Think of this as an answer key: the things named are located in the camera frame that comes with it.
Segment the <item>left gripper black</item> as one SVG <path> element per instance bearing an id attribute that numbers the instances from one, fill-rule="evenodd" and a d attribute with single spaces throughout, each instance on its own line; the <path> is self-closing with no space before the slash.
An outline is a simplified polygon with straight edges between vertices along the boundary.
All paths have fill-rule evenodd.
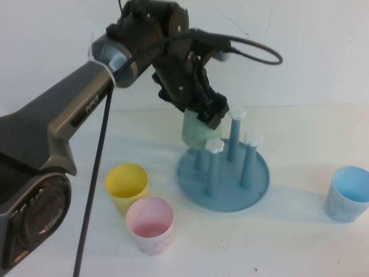
<path id="1" fill-rule="evenodd" d="M 205 64 L 215 48 L 195 40 L 168 43 L 153 64 L 153 79 L 161 86 L 159 97 L 177 109 L 197 111 L 197 119 L 217 129 L 229 112 L 227 98 L 211 89 Z"/>

